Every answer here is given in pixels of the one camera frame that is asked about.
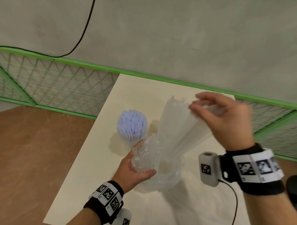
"plastic bag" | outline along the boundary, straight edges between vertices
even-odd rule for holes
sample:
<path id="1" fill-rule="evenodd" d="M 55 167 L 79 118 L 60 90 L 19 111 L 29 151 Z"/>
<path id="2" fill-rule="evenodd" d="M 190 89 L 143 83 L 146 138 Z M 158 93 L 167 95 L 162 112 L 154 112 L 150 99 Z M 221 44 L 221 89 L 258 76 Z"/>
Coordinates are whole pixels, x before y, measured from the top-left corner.
<path id="1" fill-rule="evenodd" d="M 189 104 L 171 97 L 159 121 L 158 134 L 133 148 L 132 166 L 137 172 L 156 169 L 157 174 L 141 183 L 146 190 L 170 188 L 181 179 L 182 155 L 211 136 L 206 123 L 196 118 Z M 220 114 L 216 106 L 208 107 Z"/>

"white table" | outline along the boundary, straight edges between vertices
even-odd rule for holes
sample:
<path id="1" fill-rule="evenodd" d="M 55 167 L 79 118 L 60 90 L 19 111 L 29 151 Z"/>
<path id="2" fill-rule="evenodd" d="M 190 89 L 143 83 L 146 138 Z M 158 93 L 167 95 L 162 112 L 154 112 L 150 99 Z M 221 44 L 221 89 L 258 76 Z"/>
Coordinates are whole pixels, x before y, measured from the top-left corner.
<path id="1" fill-rule="evenodd" d="M 82 209 L 88 196 L 111 179 L 127 154 L 116 133 L 117 118 L 123 110 L 143 112 L 148 119 L 149 132 L 155 132 L 162 110 L 172 95 L 191 102 L 196 93 L 203 91 L 121 74 L 43 222 L 66 224 Z M 132 212 L 131 225 L 232 223 L 236 203 L 233 191 L 225 184 L 212 188 L 200 181 L 198 155 L 203 151 L 224 154 L 215 138 L 210 137 L 185 155 L 182 182 L 176 187 L 164 193 L 142 194 L 132 190 L 124 195 L 124 208 Z M 232 186 L 239 200 L 235 224 L 249 225 L 243 194 L 236 183 Z"/>

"right hand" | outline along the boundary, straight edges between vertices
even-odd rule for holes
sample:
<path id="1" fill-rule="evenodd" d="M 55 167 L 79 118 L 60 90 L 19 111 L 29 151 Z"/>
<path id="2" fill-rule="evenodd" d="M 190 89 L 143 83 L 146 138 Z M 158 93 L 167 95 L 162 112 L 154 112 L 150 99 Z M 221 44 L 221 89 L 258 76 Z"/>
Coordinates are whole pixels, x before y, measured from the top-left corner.
<path id="1" fill-rule="evenodd" d="M 212 131 L 216 140 L 229 151 L 242 150 L 252 147 L 252 109 L 244 103 L 215 92 L 196 94 L 199 99 L 189 105 L 189 109 L 202 118 Z M 215 116 L 203 105 L 217 104 L 224 108 L 224 113 Z"/>

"black cable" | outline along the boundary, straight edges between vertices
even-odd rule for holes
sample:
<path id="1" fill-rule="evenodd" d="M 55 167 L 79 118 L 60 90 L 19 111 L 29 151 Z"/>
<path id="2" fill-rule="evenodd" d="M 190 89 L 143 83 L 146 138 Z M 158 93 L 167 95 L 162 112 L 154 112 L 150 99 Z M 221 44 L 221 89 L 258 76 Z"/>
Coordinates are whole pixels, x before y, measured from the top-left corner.
<path id="1" fill-rule="evenodd" d="M 236 209 L 235 209 L 235 214 L 234 214 L 234 218 L 233 218 L 233 222 L 232 222 L 232 225 L 234 225 L 234 222 L 235 222 L 235 218 L 236 218 L 236 214 L 237 214 L 237 208 L 238 208 L 238 198 L 237 198 L 237 195 L 236 195 L 236 192 L 235 190 L 233 189 L 233 187 L 231 187 L 231 185 L 229 185 L 228 183 L 226 183 L 225 181 L 222 181 L 220 179 L 218 179 L 219 182 L 222 182 L 224 184 L 227 184 L 234 192 L 235 194 L 235 197 L 236 197 Z"/>
<path id="2" fill-rule="evenodd" d="M 81 35 L 81 37 L 80 37 L 79 41 L 77 42 L 77 44 L 75 45 L 75 47 L 69 53 L 67 53 L 65 55 L 61 55 L 61 56 L 50 56 L 50 55 L 46 55 L 46 54 L 39 53 L 39 52 L 34 52 L 34 51 L 31 51 L 31 50 L 27 50 L 27 49 L 19 48 L 19 47 L 2 46 L 2 45 L 0 45 L 0 47 L 20 49 L 20 50 L 24 50 L 24 51 L 28 51 L 28 52 L 33 52 L 33 53 L 36 53 L 36 54 L 39 54 L 39 55 L 42 55 L 42 56 L 48 56 L 48 57 L 52 57 L 52 58 L 61 58 L 61 57 L 67 56 L 67 55 L 71 54 L 76 49 L 76 47 L 79 45 L 79 43 L 83 39 L 83 36 L 85 35 L 85 32 L 87 30 L 87 27 L 89 25 L 89 22 L 90 22 L 90 19 L 91 19 L 91 16 L 92 16 L 92 12 L 93 12 L 93 8 L 94 8 L 94 5 L 95 5 L 95 1 L 96 0 L 93 0 L 92 6 L 91 6 L 91 10 L 90 10 L 90 13 L 89 13 L 89 17 L 88 17 L 88 21 L 87 21 L 87 23 L 85 25 L 85 29 L 83 30 L 83 34 Z"/>

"bundle of straws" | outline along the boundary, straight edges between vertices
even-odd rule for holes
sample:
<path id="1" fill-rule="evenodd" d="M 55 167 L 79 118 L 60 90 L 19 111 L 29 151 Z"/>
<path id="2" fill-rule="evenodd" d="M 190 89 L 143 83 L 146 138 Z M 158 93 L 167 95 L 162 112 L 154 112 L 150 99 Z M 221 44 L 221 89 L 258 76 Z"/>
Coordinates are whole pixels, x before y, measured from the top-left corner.
<path id="1" fill-rule="evenodd" d="M 136 110 L 123 111 L 118 118 L 117 131 L 120 138 L 128 142 L 136 142 L 146 135 L 147 119 Z"/>

